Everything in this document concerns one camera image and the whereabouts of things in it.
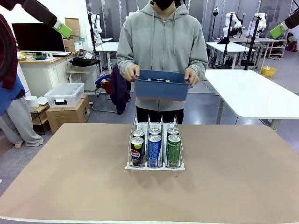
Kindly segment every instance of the black face mask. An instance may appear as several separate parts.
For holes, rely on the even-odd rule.
[[[162,11],[164,11],[165,9],[169,8],[173,1],[174,0],[155,0],[154,2]]]

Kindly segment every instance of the green soda can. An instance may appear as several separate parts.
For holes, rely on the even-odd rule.
[[[170,168],[178,168],[181,141],[181,137],[176,134],[172,134],[167,138],[167,165]]]
[[[172,134],[176,134],[176,135],[179,135],[179,129],[176,128],[176,127],[171,127],[171,128],[168,128],[167,129],[167,139],[170,135]]]

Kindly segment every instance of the blue plastic basket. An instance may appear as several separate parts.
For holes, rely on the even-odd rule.
[[[168,79],[170,82],[149,81],[149,78]],[[190,83],[185,74],[169,71],[140,70],[135,81],[135,93],[139,98],[185,101]]]

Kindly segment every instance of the bare foot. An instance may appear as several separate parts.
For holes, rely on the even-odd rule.
[[[22,143],[18,143],[14,145],[16,148],[21,148],[22,147]]]

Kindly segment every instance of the can dispenser rack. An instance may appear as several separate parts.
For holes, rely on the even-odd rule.
[[[169,168],[167,167],[167,130],[171,127],[178,127],[177,119],[175,118],[173,123],[164,123],[163,117],[161,118],[160,123],[151,123],[150,118],[147,123],[138,123],[137,117],[134,117],[132,129],[131,129],[131,135],[130,135],[130,141],[128,145],[128,160],[126,168],[127,170],[169,170],[169,171],[185,171],[185,163],[184,163],[184,150],[183,150],[183,144],[181,141],[181,149],[180,149],[180,158],[177,168]],[[161,161],[160,166],[158,168],[152,168],[148,165],[148,136],[149,136],[149,129],[151,128],[159,128],[161,129],[161,137],[162,137],[162,146],[161,146]],[[144,158],[144,164],[141,167],[134,167],[132,164],[131,159],[131,139],[133,138],[133,132],[136,130],[142,130],[145,133],[145,158]]]

